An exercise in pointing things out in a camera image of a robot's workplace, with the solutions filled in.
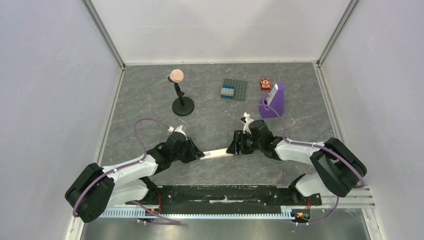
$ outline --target metal frame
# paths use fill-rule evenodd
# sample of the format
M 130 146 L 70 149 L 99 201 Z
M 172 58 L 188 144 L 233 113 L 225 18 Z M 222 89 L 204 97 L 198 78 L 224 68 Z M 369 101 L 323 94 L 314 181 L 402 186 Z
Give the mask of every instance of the metal frame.
M 323 76 L 322 72 L 322 64 L 326 60 L 327 56 L 329 55 L 331 49 L 333 48 L 335 42 L 337 41 L 340 33 L 342 32 L 343 28 L 345 27 L 349 17 L 351 16 L 352 12 L 356 8 L 359 0 L 350 0 L 349 4 L 347 5 L 342 17 L 340 18 L 336 28 L 334 29 L 331 37 L 329 38 L 325 48 L 323 49 L 321 55 L 319 56 L 319 59 L 315 61 L 225 61 L 225 62 L 146 62 L 145 64 L 140 63 L 125 63 L 122 57 L 120 56 L 116 46 L 114 45 L 110 35 L 108 34 L 108 31 L 106 30 L 105 25 L 103 24 L 101 18 L 99 17 L 98 12 L 96 11 L 96 8 L 94 7 L 91 0 L 81 0 L 85 8 L 87 9 L 87 12 L 89 13 L 91 19 L 93 20 L 95 26 L 97 27 L 100 35 L 102 36 L 103 40 L 105 41 L 106 45 L 108 46 L 110 52 L 112 53 L 116 63 L 121 67 L 121 73 L 119 77 L 119 82 L 117 84 L 116 92 L 113 98 L 113 102 L 111 104 L 111 109 L 108 117 L 107 124 L 105 126 L 104 135 L 101 143 L 100 150 L 97 153 L 96 161 L 100 165 L 103 157 L 103 152 L 106 145 L 106 140 L 108 138 L 109 134 L 109 128 L 112 123 L 113 114 L 115 111 L 119 91 L 121 89 L 122 80 L 124 77 L 125 72 L 125 66 L 138 66 L 138 65 L 168 65 L 168 64 L 229 64 L 229 63 L 290 63 L 290 62 L 310 62 L 313 63 L 313 67 L 315 69 L 316 78 L 318 79 L 319 87 L 321 89 L 322 96 L 324 98 L 325 107 L 327 109 L 331 126 L 334 132 L 334 135 L 339 138 L 342 142 L 344 141 L 343 138 L 343 132 L 339 124 L 338 115 L 336 112 L 336 109 L 333 105 L 332 96 L 327 88 L 327 84 L 325 81 L 325 78 Z M 205 159 L 213 159 L 216 158 L 217 155 L 222 155 L 222 152 L 220 152 L 223 149 L 216 150 L 216 152 L 211 152 L 209 155 L 205 157 Z M 317 209 L 328 209 L 332 208 L 334 205 L 336 198 L 333 195 L 329 196 L 321 196 L 322 197 L 322 206 L 312 206 L 312 208 Z M 127 208 L 128 206 L 122 205 L 120 206 L 122 208 Z M 284 208 L 291 208 L 296 209 L 299 208 L 299 206 L 283 206 Z M 380 232 L 380 227 L 378 224 L 378 218 L 376 213 L 376 206 L 374 204 L 374 200 L 372 198 L 370 189 L 368 187 L 365 187 L 363 189 L 354 189 L 352 190 L 349 195 L 346 198 L 341 198 L 339 202 L 338 208 L 356 208 L 356 209 L 362 209 L 363 215 L 365 217 L 365 224 L 368 229 L 369 235 L 371 237 L 371 240 L 383 240 L 383 236 Z M 71 217 L 70 223 L 68 226 L 68 230 L 66 232 L 66 240 L 79 240 L 82 235 L 84 223 L 79 218 Z
M 115 59 L 116 63 L 123 70 L 125 68 L 125 62 L 122 60 L 121 55 L 119 54 L 116 46 L 114 45 L 114 42 L 112 41 L 111 36 L 109 35 L 108 31 L 106 30 L 105 25 L 103 24 L 102 20 L 100 19 L 99 13 L 96 11 L 96 8 L 94 7 L 92 1 L 91 0 L 81 0 L 81 2 L 84 4 L 85 8 L 87 9 L 88 14 L 90 14 L 92 21 L 94 22 L 98 32 L 100 33 L 101 37 L 103 38 L 104 42 L 106 43 L 107 47 L 109 48 L 110 52 L 112 53 L 113 58 Z
M 118 81 L 118 84 L 116 86 L 116 91 L 115 91 L 115 95 L 113 97 L 112 105 L 110 106 L 109 117 L 107 119 L 107 124 L 106 124 L 105 129 L 104 129 L 103 139 L 102 139 L 101 145 L 100 145 L 100 150 L 97 152 L 97 156 L 95 158 L 96 163 L 99 166 L 102 163 L 103 152 L 105 151 L 106 140 L 108 139 L 109 128 L 111 127 L 111 124 L 112 124 L 112 118 L 114 116 L 115 107 L 117 105 L 118 95 L 119 95 L 119 92 L 121 90 L 122 80 L 124 79 L 124 73 L 125 73 L 125 67 L 122 68 L 121 71 L 120 71 L 119 81 Z
M 344 10 L 343 15 L 341 16 L 340 20 L 338 21 L 337 26 L 335 27 L 330 39 L 327 42 L 327 45 L 325 45 L 324 50 L 321 53 L 321 56 L 319 56 L 317 64 L 319 67 L 323 64 L 323 62 L 326 60 L 327 56 L 329 55 L 330 50 L 333 48 L 334 43 L 336 42 L 337 38 L 339 37 L 340 33 L 342 32 L 343 28 L 346 25 L 346 22 L 349 20 L 349 17 L 351 16 L 352 12 L 355 10 L 359 0 L 350 0 L 349 4 L 347 5 L 346 9 Z
M 316 78 L 318 79 L 319 88 L 321 89 L 322 97 L 324 98 L 325 107 L 327 108 L 328 117 L 330 118 L 330 123 L 332 126 L 332 130 L 334 132 L 334 136 L 340 141 L 344 142 L 342 128 L 339 124 L 339 118 L 334 107 L 330 92 L 327 88 L 326 80 L 324 79 L 323 72 L 321 67 L 317 63 L 313 64 L 313 68 L 315 69 Z

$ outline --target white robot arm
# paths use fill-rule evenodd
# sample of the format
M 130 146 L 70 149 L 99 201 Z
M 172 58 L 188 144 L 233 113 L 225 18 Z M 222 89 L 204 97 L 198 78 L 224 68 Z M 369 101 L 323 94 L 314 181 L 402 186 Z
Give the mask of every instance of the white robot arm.
M 337 138 L 326 142 L 293 141 L 286 137 L 274 136 L 263 120 L 253 120 L 244 113 L 241 121 L 243 130 L 234 131 L 228 154 L 251 154 L 260 150 L 266 157 L 275 160 L 296 161 L 315 167 L 316 173 L 304 175 L 292 185 L 303 196 L 313 194 L 334 194 L 345 197 L 359 182 L 358 177 L 331 152 L 342 156 L 362 177 L 367 168 Z
M 179 126 L 173 130 L 166 142 L 148 150 L 143 161 L 142 155 L 112 166 L 100 167 L 92 163 L 71 185 L 65 198 L 72 207 L 80 199 L 76 212 L 88 223 L 98 218 L 106 208 L 133 200 L 151 202 L 156 197 L 158 186 L 150 181 L 149 176 L 168 169 L 172 162 L 189 163 L 197 159 L 246 155 L 257 150 L 270 159 L 297 161 L 315 167 L 316 173 L 299 176 L 288 189 L 280 192 L 284 198 L 298 205 L 305 203 L 313 194 L 333 193 L 345 197 L 359 181 L 351 170 L 340 162 L 334 162 L 335 158 L 323 149 L 329 148 L 343 156 L 361 176 L 367 173 L 365 166 L 336 138 L 317 143 L 292 141 L 274 136 L 263 120 L 253 120 L 247 113 L 241 121 L 244 128 L 234 131 L 233 141 L 227 149 L 201 152 L 191 138 L 187 137 L 182 126 Z M 86 191 L 88 186 L 102 175 L 105 176 Z M 270 186 L 270 190 L 276 191 L 276 187 Z

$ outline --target small red box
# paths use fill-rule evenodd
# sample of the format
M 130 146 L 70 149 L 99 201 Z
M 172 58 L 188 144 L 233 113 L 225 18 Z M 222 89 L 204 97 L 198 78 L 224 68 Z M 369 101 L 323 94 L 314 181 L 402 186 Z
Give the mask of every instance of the small red box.
M 262 78 L 262 80 L 260 81 L 260 89 L 262 91 L 266 90 L 269 91 L 271 90 L 271 81 L 269 78 Z

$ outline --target purple block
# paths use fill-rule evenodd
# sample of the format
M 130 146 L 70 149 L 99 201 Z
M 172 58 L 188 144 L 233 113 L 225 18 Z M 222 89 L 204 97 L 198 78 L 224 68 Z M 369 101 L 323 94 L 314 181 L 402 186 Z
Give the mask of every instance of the purple block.
M 260 101 L 260 104 L 265 104 L 273 108 L 279 114 L 278 117 L 281 117 L 284 112 L 284 85 L 282 82 L 275 83 L 271 90 L 266 96 L 264 96 Z M 263 119 L 275 118 L 277 117 L 275 112 L 272 111 L 269 107 L 260 105 L 259 114 Z

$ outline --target purple cable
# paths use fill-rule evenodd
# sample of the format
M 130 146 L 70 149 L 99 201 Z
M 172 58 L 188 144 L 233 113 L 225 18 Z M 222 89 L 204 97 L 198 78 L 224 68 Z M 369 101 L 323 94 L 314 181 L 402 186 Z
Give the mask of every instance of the purple cable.
M 270 107 L 270 106 L 268 106 L 268 105 L 266 105 L 266 104 L 262 104 L 262 103 L 260 103 L 260 104 L 258 104 L 257 106 L 254 106 L 254 107 L 252 107 L 249 111 L 248 111 L 248 113 L 250 113 L 253 109 L 255 109 L 255 108 L 257 108 L 258 106 L 265 106 L 265 107 L 267 107 L 267 108 L 269 108 L 269 109 L 271 109 L 274 113 L 275 113 L 275 115 L 277 115 L 277 116 L 280 116 L 279 114 L 278 114 L 278 112 L 274 109 L 274 108 L 272 108 L 272 107 Z M 287 139 L 287 137 L 285 137 L 285 136 L 283 136 L 282 137 L 283 139 L 284 139 L 284 141 L 286 142 L 286 143 L 288 143 L 288 144 L 294 144 L 294 145 L 300 145 L 300 146 L 306 146 L 306 147 L 313 147 L 313 148 L 319 148 L 319 149 L 322 149 L 322 150 L 324 150 L 324 151 L 326 151 L 327 153 L 329 153 L 329 154 L 331 154 L 331 155 L 333 155 L 334 157 L 336 157 L 336 158 L 338 158 L 343 164 L 345 164 L 354 174 L 355 174 L 355 176 L 359 179 L 359 181 L 360 181 L 360 183 L 361 183 L 361 185 L 359 185 L 359 186 L 356 186 L 355 188 L 356 189 L 360 189 L 360 188 L 363 188 L 363 187 L 365 187 L 365 181 L 364 181 L 364 178 L 362 178 L 362 176 L 360 175 L 360 173 L 348 162 L 348 161 L 346 161 L 346 159 L 344 159 L 342 156 L 340 156 L 339 154 L 337 154 L 336 152 L 334 152 L 333 150 L 331 150 L 331 149 L 329 149 L 329 148 L 327 148 L 327 147 L 325 147 L 325 146 L 320 146 L 320 145 L 315 145 L 314 143 L 308 143 L 308 142 L 298 142 L 298 141 L 289 141 L 288 139 Z M 337 198 L 336 198 L 336 201 L 335 201 L 335 205 L 334 205 L 334 207 L 333 207 L 333 209 L 330 211 L 330 213 L 327 215 L 327 216 L 325 216 L 324 218 L 321 218 L 321 219 L 319 219 L 319 220 L 316 220 L 316 221 L 311 221 L 311 222 L 308 222 L 308 223 L 298 223 L 298 225 L 301 225 L 301 226 L 306 226 L 306 225 L 310 225 L 310 224 L 317 224 L 317 223 L 320 223 L 320 222 L 322 222 L 322 221 L 324 221 L 324 220 L 326 220 L 326 219 L 328 219 L 329 217 L 331 217 L 333 214 L 334 214 L 334 212 L 336 211 L 336 209 L 337 209 L 337 206 L 339 205 L 339 196 L 337 196 Z
M 180 225 L 181 224 L 180 221 L 173 220 L 173 219 L 170 219 L 170 218 L 166 218 L 164 216 L 161 216 L 161 215 L 157 214 L 156 212 L 150 211 L 147 207 L 143 206 L 138 201 L 131 201 L 131 202 L 133 204 L 138 205 L 140 208 L 146 210 L 149 214 L 151 214 L 151 215 L 153 215 L 153 216 L 155 216 L 157 218 L 160 218 L 160 219 L 163 219 L 163 220 L 168 221 L 168 222 L 146 222 L 146 224 L 148 224 L 148 225 Z
M 163 122 L 161 122 L 160 120 L 157 120 L 157 119 L 155 119 L 155 118 L 151 118 L 151 117 L 145 117 L 145 118 L 142 118 L 142 119 L 140 119 L 140 120 L 138 120 L 135 124 L 134 124 L 134 129 L 133 129 L 133 131 L 134 131 L 134 135 L 135 135 L 135 138 L 138 140 L 138 142 L 141 144 L 141 147 L 143 148 L 143 157 L 140 159 L 140 160 L 137 160 L 137 161 L 133 161 L 133 162 L 130 162 L 130 163 L 127 163 L 127 164 L 124 164 L 124 165 L 122 165 L 122 166 L 119 166 L 119 167 L 117 167 L 116 168 L 116 170 L 118 171 L 118 170 L 121 170 L 121 169 L 123 169 L 123 168 L 127 168 L 127 167 L 130 167 L 130 166 L 133 166 L 133 165 L 136 165 L 136 164 L 139 164 L 139 163 L 141 163 L 141 162 L 143 162 L 144 161 L 144 159 L 147 157 L 147 149 L 146 149 L 146 146 L 145 146 L 145 144 L 144 144 L 144 142 L 142 141 L 142 139 L 139 137 L 139 135 L 137 134 L 137 124 L 139 124 L 139 122 L 141 122 L 141 121 L 144 121 L 144 120 L 151 120 L 151 121 L 155 121 L 155 122 L 157 122 L 157 123 L 159 123 L 159 124 L 162 124 L 165 128 L 167 128 L 167 129 L 169 129 L 170 128 L 170 126 L 168 126 L 168 125 L 166 125 L 165 123 L 163 123 Z M 81 193 L 81 195 L 79 196 L 79 198 L 78 198 L 78 200 L 76 201 L 76 203 L 75 203 L 75 205 L 73 206 L 73 210 L 72 210 L 72 215 L 75 217 L 75 218 L 78 218 L 79 216 L 78 216 L 78 214 L 77 214 L 77 209 L 78 209 L 78 206 L 80 205 L 80 203 L 81 203 L 81 200 L 83 199 L 83 197 L 87 194 L 87 192 L 95 185 L 95 184 L 97 184 L 101 179 L 103 179 L 104 177 L 106 177 L 107 175 L 109 175 L 109 174 L 111 174 L 111 173 L 113 173 L 115 170 L 114 169 L 111 169 L 111 170 L 109 170 L 109 171 L 107 171 L 107 172 L 105 172 L 105 173 L 103 173 L 102 175 L 100 175 L 100 176 L 98 176 L 93 182 L 91 182 L 88 186 L 87 186 L 87 188 Z M 159 216 L 159 215 L 157 215 L 157 214 L 155 214 L 154 212 L 151 212 L 150 210 L 148 210 L 148 209 L 146 209 L 141 203 L 138 203 L 137 201 L 132 201 L 133 203 L 136 203 L 138 206 L 140 206 L 140 207 L 142 207 L 143 209 L 145 209 L 145 210 L 147 210 L 149 213 L 151 213 L 151 214 L 153 214 L 154 216 L 156 216 L 156 217 L 158 217 L 158 218 L 161 218 L 161 219 L 164 219 L 164 220 L 167 220 L 167 221 L 169 221 L 169 222 L 172 222 L 172 223 L 174 223 L 174 224 L 180 224 L 181 222 L 179 222 L 179 221 L 175 221 L 175 220 L 172 220 L 172 219 L 168 219 L 168 218 L 166 218 L 166 217 L 163 217 L 163 216 Z

